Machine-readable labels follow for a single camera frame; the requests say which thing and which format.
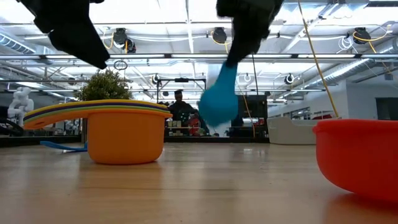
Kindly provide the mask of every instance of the white robot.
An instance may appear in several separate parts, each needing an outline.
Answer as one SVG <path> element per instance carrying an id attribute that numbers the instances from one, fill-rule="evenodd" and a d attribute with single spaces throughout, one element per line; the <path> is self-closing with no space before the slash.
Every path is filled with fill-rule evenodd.
<path id="1" fill-rule="evenodd" d="M 32 99 L 29 99 L 30 88 L 28 87 L 19 87 L 17 91 L 14 93 L 14 99 L 12 103 L 8 107 L 8 117 L 15 118 L 17 116 L 18 125 L 24 125 L 24 117 L 25 114 L 34 109 L 34 102 Z"/>

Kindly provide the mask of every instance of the white couch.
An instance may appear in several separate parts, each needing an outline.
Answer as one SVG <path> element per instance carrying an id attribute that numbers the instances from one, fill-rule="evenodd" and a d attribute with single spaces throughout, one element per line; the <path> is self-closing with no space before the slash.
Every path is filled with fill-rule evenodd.
<path id="1" fill-rule="evenodd" d="M 273 144 L 315 144 L 312 128 L 322 120 L 291 120 L 287 117 L 268 118 L 269 141 Z"/>

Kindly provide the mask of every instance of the table surface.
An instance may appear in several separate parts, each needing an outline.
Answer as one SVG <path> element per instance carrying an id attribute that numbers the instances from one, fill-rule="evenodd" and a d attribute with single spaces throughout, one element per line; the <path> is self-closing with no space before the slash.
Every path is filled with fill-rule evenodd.
<path id="1" fill-rule="evenodd" d="M 166 144 L 139 166 L 85 152 L 0 149 L 0 223 L 398 223 L 320 173 L 313 146 Z"/>

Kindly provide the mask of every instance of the red bowl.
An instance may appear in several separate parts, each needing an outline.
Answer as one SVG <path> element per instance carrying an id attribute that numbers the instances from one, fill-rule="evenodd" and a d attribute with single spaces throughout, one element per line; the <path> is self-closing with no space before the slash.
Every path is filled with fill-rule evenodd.
<path id="1" fill-rule="evenodd" d="M 317 161 L 333 184 L 365 197 L 398 202 L 398 121 L 320 121 Z"/>

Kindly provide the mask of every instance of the potted plant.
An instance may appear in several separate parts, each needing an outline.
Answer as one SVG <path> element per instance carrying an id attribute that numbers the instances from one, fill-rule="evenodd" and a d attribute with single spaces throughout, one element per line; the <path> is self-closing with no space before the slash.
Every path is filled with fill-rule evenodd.
<path id="1" fill-rule="evenodd" d="M 75 97 L 81 101 L 90 100 L 110 100 L 123 99 L 129 100 L 132 94 L 128 89 L 127 80 L 121 78 L 118 72 L 111 70 L 98 70 L 87 85 L 81 88 L 81 91 L 75 93 Z M 81 134 L 81 142 L 87 140 L 87 120 L 83 119 L 83 129 Z"/>

